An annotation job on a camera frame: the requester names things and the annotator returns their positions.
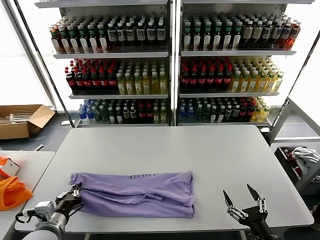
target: juice bottle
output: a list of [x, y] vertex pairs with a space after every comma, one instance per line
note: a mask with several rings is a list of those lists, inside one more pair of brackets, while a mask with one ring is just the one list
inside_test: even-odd
[[237, 70], [235, 72], [235, 75], [232, 78], [232, 81], [231, 81], [230, 85], [229, 85], [229, 90], [232, 93], [236, 93], [237, 92], [237, 89], [238, 89], [238, 86], [239, 86], [240, 74], [241, 74], [241, 72], [239, 70]]
[[253, 93], [255, 91], [255, 87], [257, 85], [257, 81], [258, 81], [258, 71], [254, 70], [252, 72], [251, 77], [249, 78], [249, 82], [248, 82], [248, 85], [247, 85], [245, 91], [247, 93]]
[[152, 72], [152, 78], [151, 78], [151, 91], [153, 94], [159, 94], [160, 93], [160, 86], [159, 86], [159, 80], [157, 76], [157, 72]]
[[167, 80], [166, 80], [166, 73], [164, 71], [160, 72], [160, 93], [161, 94], [167, 93]]
[[271, 89], [275, 84], [275, 76], [276, 76], [276, 70], [272, 70], [269, 74], [269, 78], [264, 86], [263, 92], [264, 93], [271, 93]]

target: folded garment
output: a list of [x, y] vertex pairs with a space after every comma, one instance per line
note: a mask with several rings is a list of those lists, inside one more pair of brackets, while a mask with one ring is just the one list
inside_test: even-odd
[[192, 218], [192, 172], [139, 175], [72, 173], [82, 183], [81, 212], [104, 217]]

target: yellow bottle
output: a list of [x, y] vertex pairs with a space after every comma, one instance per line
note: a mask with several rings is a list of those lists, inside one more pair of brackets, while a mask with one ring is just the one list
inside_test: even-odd
[[249, 82], [248, 82], [248, 85], [247, 85], [245, 91], [247, 93], [253, 93], [255, 91], [256, 85], [258, 84], [257, 81], [258, 81], [258, 71], [254, 70], [252, 72], [252, 75], [251, 75], [251, 77], [249, 79]]
[[259, 83], [256, 86], [256, 91], [255, 92], [262, 93], [262, 91], [265, 88], [265, 85], [267, 83], [267, 75], [268, 75], [268, 71], [267, 70], [263, 70], [261, 78], [259, 80]]
[[276, 70], [272, 70], [271, 71], [271, 73], [269, 75], [269, 78], [267, 79], [266, 84], [265, 84], [264, 89], [263, 89], [264, 93], [271, 93], [271, 89], [275, 84], [276, 73], [277, 73]]
[[236, 93], [237, 92], [237, 89], [238, 89], [238, 86], [239, 86], [240, 74], [241, 74], [241, 72], [238, 70], [238, 71], [235, 72], [235, 75], [233, 76], [232, 84], [230, 84], [230, 91], [232, 93]]
[[152, 72], [152, 79], [151, 79], [151, 91], [153, 94], [159, 94], [160, 93], [160, 86], [159, 86], [159, 80], [157, 76], [157, 72]]
[[250, 74], [250, 71], [248, 70], [245, 70], [242, 74], [242, 77], [240, 78], [240, 81], [239, 81], [239, 86], [238, 86], [238, 92], [240, 93], [244, 93], [247, 89], [247, 85], [248, 85], [248, 81], [249, 81], [249, 74]]
[[258, 105], [258, 107], [256, 108], [255, 112], [253, 113], [250, 122], [258, 122], [258, 120], [261, 117], [261, 109], [262, 109], [262, 105]]

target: beverage bottle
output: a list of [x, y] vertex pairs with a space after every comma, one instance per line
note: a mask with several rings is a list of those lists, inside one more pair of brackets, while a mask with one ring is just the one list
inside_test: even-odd
[[226, 107], [224, 105], [220, 106], [219, 114], [218, 114], [218, 123], [222, 123], [224, 116], [225, 116], [225, 109]]
[[230, 40], [231, 40], [231, 29], [232, 29], [232, 21], [227, 21], [225, 25], [225, 31], [222, 41], [222, 50], [228, 50], [230, 46]]
[[258, 122], [258, 120], [261, 117], [261, 110], [262, 110], [262, 105], [259, 104], [258, 107], [256, 108], [255, 112], [253, 113], [250, 122]]
[[107, 44], [107, 34], [105, 32], [105, 26], [103, 24], [98, 25], [99, 30], [99, 42], [101, 45], [101, 53], [107, 53], [108, 52], [108, 44]]
[[194, 27], [194, 33], [192, 36], [192, 42], [193, 42], [193, 51], [198, 51], [200, 49], [200, 29], [201, 29], [201, 22], [196, 21], [195, 27]]
[[140, 77], [140, 73], [138, 72], [134, 73], [134, 85], [135, 85], [135, 91], [137, 95], [144, 94], [143, 87], [142, 87], [143, 83]]
[[213, 34], [213, 44], [212, 44], [213, 51], [217, 51], [220, 47], [221, 25], [222, 25], [222, 22], [220, 22], [220, 21], [217, 21], [215, 23], [214, 34]]
[[182, 36], [184, 51], [190, 50], [190, 41], [191, 41], [190, 26], [191, 26], [191, 23], [189, 21], [184, 23], [184, 32], [183, 32], [183, 36]]
[[260, 39], [260, 36], [262, 34], [262, 21], [258, 21], [256, 26], [254, 26], [252, 30], [251, 40], [250, 40], [250, 48], [251, 49], [257, 49], [258, 48], [258, 42]]
[[218, 72], [216, 73], [215, 77], [214, 77], [214, 88], [217, 89], [217, 91], [221, 91], [221, 85], [222, 85], [222, 79], [223, 79], [223, 70], [224, 67], [221, 64]]
[[167, 121], [167, 112], [166, 112], [166, 107], [164, 106], [161, 107], [160, 119], [162, 124], [165, 124]]
[[252, 35], [252, 32], [254, 30], [253, 21], [249, 20], [247, 24], [242, 29], [242, 38], [240, 40], [240, 49], [247, 49], [249, 47], [250, 38]]
[[237, 91], [240, 93], [244, 93], [247, 89], [248, 86], [248, 81], [249, 81], [249, 74], [250, 71], [245, 70], [242, 74], [242, 77], [240, 77], [240, 81], [239, 81], [239, 86]]
[[263, 26], [261, 38], [258, 43], [259, 49], [268, 49], [269, 48], [269, 39], [271, 37], [271, 33], [273, 31], [274, 26], [272, 25], [272, 21], [267, 21], [266, 25]]
[[246, 87], [245, 91], [247, 93], [253, 93], [255, 91], [255, 87], [257, 85], [257, 81], [258, 81], [258, 71], [254, 70], [252, 72], [251, 77], [249, 78], [249, 82], [247, 84], [247, 87]]
[[160, 93], [160, 86], [159, 86], [159, 80], [157, 76], [157, 72], [152, 72], [152, 78], [151, 78], [151, 91], [153, 94], [159, 94]]
[[211, 22], [205, 23], [204, 35], [203, 35], [203, 51], [209, 51], [211, 49]]

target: floor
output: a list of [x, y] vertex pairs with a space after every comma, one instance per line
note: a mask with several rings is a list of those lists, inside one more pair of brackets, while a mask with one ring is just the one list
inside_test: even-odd
[[[77, 115], [71, 116], [73, 119], [77, 119]], [[72, 127], [70, 125], [62, 126], [61, 122], [67, 120], [64, 114], [55, 115], [49, 123], [43, 128], [43, 130], [37, 135], [33, 135], [29, 138], [24, 139], [12, 139], [12, 140], [0, 140], [0, 149], [3, 150], [24, 150], [33, 151], [39, 145], [43, 145], [41, 151], [54, 151], [56, 152], [67, 133]], [[279, 137], [303, 137], [303, 136], [314, 136], [315, 132], [306, 125], [301, 118], [296, 115], [291, 115], [287, 122], [284, 124], [283, 128], [279, 133]], [[271, 145], [273, 151], [279, 144]], [[320, 152], [320, 143], [308, 143], [308, 147], [316, 149]], [[308, 195], [302, 196], [306, 205], [309, 209], [315, 204], [320, 202], [320, 195]], [[11, 240], [22, 240], [26, 233], [15, 231]], [[240, 236], [236, 232], [195, 232], [195, 233], [166, 233], [164, 234], [110, 234], [106, 236], [105, 234], [93, 234], [90, 240], [102, 240], [108, 238], [109, 240], [125, 240], [137, 238], [139, 240], [147, 240], [147, 238], [152, 238], [155, 240], [164, 239], [178, 239], [178, 240], [191, 240], [191, 239], [201, 239], [201, 240], [240, 240]], [[66, 240], [83, 240], [85, 238], [84, 234], [67, 234]], [[320, 232], [313, 230], [310, 227], [300, 227], [291, 228], [284, 234], [285, 240], [315, 240], [320, 239]]]

